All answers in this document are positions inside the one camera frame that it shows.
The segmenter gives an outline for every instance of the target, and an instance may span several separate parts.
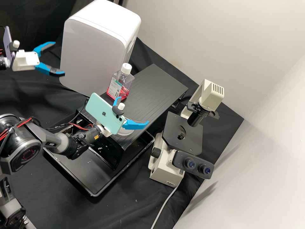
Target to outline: red ring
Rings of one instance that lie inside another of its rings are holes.
[[[31,152],[31,155],[28,156],[28,157],[25,157],[25,155],[27,155],[29,152]],[[34,154],[35,154],[34,150],[30,149],[28,152],[25,152],[25,153],[23,154],[23,159],[24,159],[24,160],[28,160],[28,159],[30,159]]]

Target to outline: microscope stage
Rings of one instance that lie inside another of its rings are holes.
[[[179,149],[193,155],[202,153],[203,126],[191,127],[187,119],[167,113],[162,138],[173,149]]]

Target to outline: smartphone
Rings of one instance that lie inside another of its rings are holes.
[[[6,26],[4,28],[3,44],[4,44],[6,58],[9,59],[12,64],[12,59],[15,57],[15,53],[10,51],[9,44],[11,42],[12,42],[12,37],[10,35],[10,28]]]
[[[112,111],[112,106],[96,93],[91,94],[86,111],[114,135],[118,133],[125,122],[125,117],[115,114]]]

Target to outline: gray cable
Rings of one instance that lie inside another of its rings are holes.
[[[158,215],[157,215],[157,217],[156,217],[155,221],[153,222],[152,227],[151,227],[150,229],[153,229],[153,228],[154,228],[156,222],[157,222],[158,219],[159,219],[159,216],[160,216],[160,214],[161,214],[163,208],[165,207],[165,205],[166,205],[166,203],[168,202],[168,200],[170,199],[170,197],[171,197],[171,196],[174,194],[174,192],[177,190],[179,184],[174,188],[174,190],[171,192],[171,194],[169,194],[169,196],[167,197],[167,199],[164,201],[164,203],[163,203],[163,205],[162,205],[162,207],[161,207],[161,209],[160,209],[160,211],[159,211],[159,213],[158,213]]]

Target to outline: white cap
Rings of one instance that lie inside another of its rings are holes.
[[[131,65],[129,63],[123,63],[122,68],[121,68],[121,72],[128,75],[131,72]]]
[[[120,104],[118,105],[118,109],[119,109],[119,110],[124,110],[124,108],[125,108],[125,104],[124,104],[124,103],[120,103]]]
[[[20,42],[17,41],[17,40],[14,40],[14,42],[13,42],[13,47],[14,47],[14,48],[19,48],[19,46],[20,46]]]

